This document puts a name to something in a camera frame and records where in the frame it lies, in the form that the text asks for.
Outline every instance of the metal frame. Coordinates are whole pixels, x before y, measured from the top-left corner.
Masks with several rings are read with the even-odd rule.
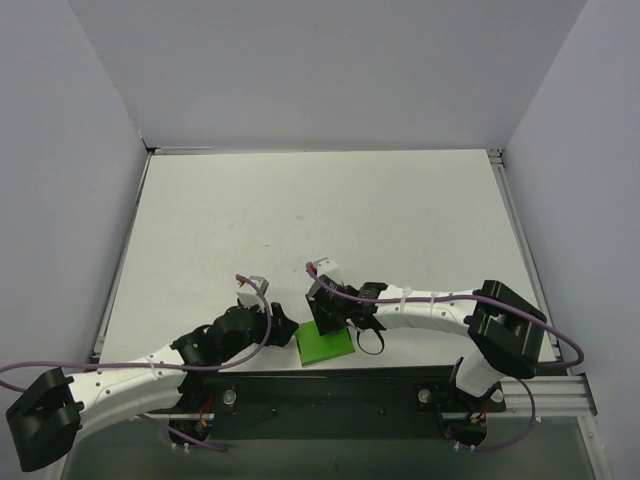
[[[104,343],[104,339],[107,334],[107,329],[109,326],[109,319],[111,316],[111,311],[113,309],[113,304],[115,301],[120,277],[122,274],[122,268],[124,265],[124,259],[126,257],[127,248],[129,245],[129,240],[131,237],[131,233],[133,230],[133,225],[136,218],[136,213],[138,209],[138,205],[140,202],[140,197],[142,195],[142,190],[144,186],[144,182],[146,179],[147,171],[149,168],[149,163],[151,161],[151,157],[155,155],[171,155],[171,154],[181,154],[181,155],[202,155],[202,154],[212,154],[212,153],[221,153],[216,152],[213,149],[156,149],[153,153],[150,152],[147,156],[147,161],[140,179],[140,184],[138,186],[138,191],[136,194],[136,200],[134,204],[134,209],[131,215],[131,220],[129,224],[129,229],[127,233],[127,237],[125,239],[125,243],[123,245],[120,259],[118,261],[118,266],[116,269],[116,273],[114,275],[113,284],[111,286],[109,297],[105,306],[102,322],[100,324],[100,329],[98,332],[98,337],[96,339],[94,355],[92,357],[93,361],[99,361],[100,353],[102,351],[102,345]],[[512,229],[514,235],[516,237],[516,241],[518,243],[518,247],[520,249],[520,253],[522,255],[523,261],[525,263],[525,267],[527,273],[529,275],[529,279],[531,281],[533,291],[536,297],[536,301],[540,307],[540,310],[547,316],[549,323],[551,324],[552,319],[549,312],[549,307],[545,300],[544,291],[542,287],[542,283],[540,281],[535,261],[533,259],[533,255],[529,248],[529,244],[527,242],[527,238],[520,222],[520,219],[517,214],[517,210],[513,201],[513,197],[511,194],[511,190],[509,188],[509,183],[507,180],[504,163],[502,161],[502,150],[501,149],[490,149],[487,150],[487,154],[489,160],[492,165],[492,169],[495,174],[496,182],[500,193],[503,198],[503,202],[505,208],[507,210],[507,214],[511,221]],[[554,347],[554,352],[556,357],[561,357],[561,352],[558,346],[558,341],[556,338],[551,336],[552,345]],[[595,404],[593,402],[593,398],[591,396],[591,392],[588,388],[588,384],[585,377],[579,376],[571,376],[569,372],[569,376],[566,377],[538,377],[536,379],[530,380],[528,385],[532,388],[534,392],[534,398],[536,399],[536,406],[540,411],[540,416],[571,416],[577,417],[580,430],[582,433],[583,441],[585,444],[585,448],[587,450],[587,454],[589,456],[589,460],[591,463],[591,467],[594,473],[594,477],[597,480],[610,480],[612,479],[611,471],[609,465],[606,460],[604,445],[602,442],[602,438],[598,429],[598,425],[596,423],[594,412],[595,412]],[[507,412],[500,414],[492,414],[492,415],[500,415],[500,416],[526,416],[530,412],[529,400],[524,395],[522,389],[515,382],[504,381],[503,388],[505,392],[505,403],[507,404]],[[162,418],[168,418],[168,415],[159,416]],[[184,416],[185,419],[190,418],[187,414]],[[60,462],[57,462],[54,465],[51,465],[49,468],[43,471],[43,479],[53,479],[53,478],[61,478],[63,475],[65,459],[61,459]]]

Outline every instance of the purple cable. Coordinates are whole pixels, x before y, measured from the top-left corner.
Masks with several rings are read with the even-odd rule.
[[[260,350],[262,350],[262,348],[266,345],[267,340],[269,340],[269,335],[271,335],[271,325],[272,325],[271,306],[269,305],[269,302],[267,301],[263,293],[260,291],[258,286],[248,278],[243,277],[242,275],[236,275],[236,280],[242,283],[246,283],[256,291],[258,298],[264,304],[264,311],[267,316],[267,330],[264,334],[262,341],[258,344],[258,346],[246,357],[243,357],[240,360],[236,360],[235,362],[226,363],[224,365],[215,365],[210,367],[198,367],[198,366],[192,366],[192,365],[176,365],[176,364],[170,364],[170,363],[154,363],[152,365],[150,363],[133,363],[133,362],[132,363],[95,364],[95,363],[36,361],[36,362],[19,362],[19,363],[12,363],[10,365],[5,365],[4,367],[0,367],[0,374],[3,374],[4,372],[9,372],[11,370],[16,370],[19,368],[27,368],[27,367],[52,367],[52,368],[61,367],[61,368],[71,368],[75,370],[104,370],[104,369],[117,369],[117,368],[151,368],[153,366],[154,368],[163,368],[167,370],[183,370],[186,372],[215,372],[218,370],[223,370],[225,368],[236,367],[238,365],[241,365],[251,360],[253,357],[255,357],[258,354],[258,352],[260,352]],[[0,380],[0,387],[4,387],[19,393],[26,391],[26,388],[22,388],[17,385],[12,385],[2,380]],[[175,430],[174,428],[169,427],[168,425],[165,425],[160,421],[156,421],[151,417],[147,417],[146,415],[140,415],[140,416],[144,420],[150,421],[151,423],[154,423],[156,425],[159,425],[162,428],[165,428],[173,433],[176,433],[176,435],[180,435],[185,440],[188,440],[189,442],[192,442],[196,445],[204,444],[205,448],[211,448],[216,451],[226,452],[228,450],[227,447],[225,447],[224,445],[207,444],[205,442],[200,442],[199,440],[196,440],[195,438],[189,437],[188,435],[178,432],[178,430]]]
[[[336,290],[335,288],[331,288],[329,285],[327,285],[326,283],[324,283],[322,280],[318,278],[318,275],[316,275],[313,264],[311,262],[307,263],[306,268],[307,268],[307,273],[314,280],[314,282],[316,282],[318,285],[324,288],[327,292],[337,297],[344,298],[346,300],[352,300],[354,302],[367,303],[367,304],[400,303],[402,301],[401,298],[383,298],[383,299],[359,298],[359,297],[354,297],[353,295],[348,295],[346,293],[339,292],[338,290]],[[431,303],[431,302],[439,303],[439,302],[450,302],[452,300],[473,300],[475,302],[480,302],[486,305],[498,307],[499,309],[504,310],[505,312],[509,312],[514,315],[517,315],[520,318],[523,318],[524,320],[527,320],[528,322],[531,322],[534,325],[542,328],[546,332],[552,333],[553,335],[558,337],[560,340],[565,342],[567,345],[569,345],[571,348],[573,348],[576,354],[578,355],[578,358],[568,362],[565,362],[565,361],[540,362],[538,364],[539,368],[569,368],[569,367],[575,367],[576,365],[580,365],[584,361],[584,352],[582,351],[582,348],[580,347],[580,345],[578,345],[571,338],[567,337],[564,333],[559,332],[558,330],[553,328],[551,325],[547,325],[539,318],[536,318],[527,312],[523,312],[520,309],[512,307],[511,305],[507,305],[506,303],[499,302],[498,300],[494,300],[493,298],[483,297],[481,295],[451,295],[451,296],[445,296],[445,297],[408,297],[405,299],[405,302],[406,303]]]
[[[170,431],[171,433],[179,436],[180,438],[186,440],[187,442],[193,443],[194,445],[198,445],[199,447],[207,448],[209,450],[214,450],[216,452],[222,452],[222,453],[227,453],[229,451],[229,447],[227,447],[226,445],[222,445],[220,443],[207,443],[201,440],[196,440],[195,438],[190,437],[185,433],[182,433],[180,430],[177,430],[169,425],[166,425],[160,420],[156,420],[155,418],[145,415],[144,413],[141,413],[140,415],[138,415],[138,417],[140,417],[142,420],[146,422],[153,423],[154,425],[160,428],[164,428],[165,430]]]
[[[479,447],[475,447],[474,449],[471,449],[469,445],[459,443],[461,447],[471,450],[472,453],[497,452],[498,450],[503,450],[505,448],[509,448],[512,445],[515,445],[520,440],[524,440],[531,433],[531,431],[533,430],[533,426],[536,424],[536,401],[533,398],[533,393],[531,392],[529,385],[524,383],[519,378],[516,378],[515,380],[519,382],[520,385],[522,385],[524,389],[527,391],[527,395],[529,395],[529,401],[531,402],[531,417],[529,417],[529,423],[527,424],[527,427],[521,433],[519,433],[512,439],[507,440],[506,442],[498,443],[496,445],[488,445],[486,447],[480,445]]]

